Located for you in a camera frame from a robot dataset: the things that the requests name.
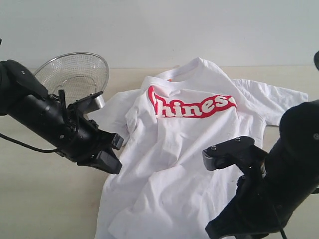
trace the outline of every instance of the mesh colander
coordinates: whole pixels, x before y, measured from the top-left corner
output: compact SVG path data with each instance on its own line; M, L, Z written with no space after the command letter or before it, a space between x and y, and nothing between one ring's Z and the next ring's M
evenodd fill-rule
M49 94L64 89L66 104L104 91L109 80L109 66L99 55L74 52L55 57L34 72Z

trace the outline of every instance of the white wall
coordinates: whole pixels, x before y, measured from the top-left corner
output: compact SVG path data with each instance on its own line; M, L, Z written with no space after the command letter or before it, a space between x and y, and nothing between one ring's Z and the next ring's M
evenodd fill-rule
M112 68L311 64L317 0L0 0L0 59L30 68L73 51Z

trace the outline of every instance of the t-shirt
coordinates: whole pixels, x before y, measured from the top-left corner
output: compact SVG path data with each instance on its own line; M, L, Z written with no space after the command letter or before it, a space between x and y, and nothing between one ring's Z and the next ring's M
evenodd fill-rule
M116 94L89 114L126 143L120 174L103 187L95 239L208 239L205 227L235 196L242 172L235 165L206 170L202 151L239 136L262 147L266 125L307 100L294 90L231 80L201 58Z

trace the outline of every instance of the beige table surface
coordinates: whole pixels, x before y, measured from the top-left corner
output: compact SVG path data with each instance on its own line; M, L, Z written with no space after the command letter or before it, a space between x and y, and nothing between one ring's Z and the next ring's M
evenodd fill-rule
M137 89L147 75L165 69L111 69L104 92ZM291 88L319 99L314 66L226 67L231 78L247 78ZM0 132L40 148L52 148L10 117L0 117ZM268 127L264 149L278 138ZM102 186L107 174L79 167L56 154L41 154L0 139L0 239L93 239ZM286 227L289 239L317 239L319 196L310 196ZM268 237L281 238L279 234Z

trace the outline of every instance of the red logo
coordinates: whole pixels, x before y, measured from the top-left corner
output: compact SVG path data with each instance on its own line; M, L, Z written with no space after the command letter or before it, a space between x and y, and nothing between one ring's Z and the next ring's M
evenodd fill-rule
M180 100L172 100L167 103L163 97L154 92L154 86L149 87L149 99L154 106L157 118L206 118L230 107L237 107L232 96L222 95L206 98L200 103L186 104Z

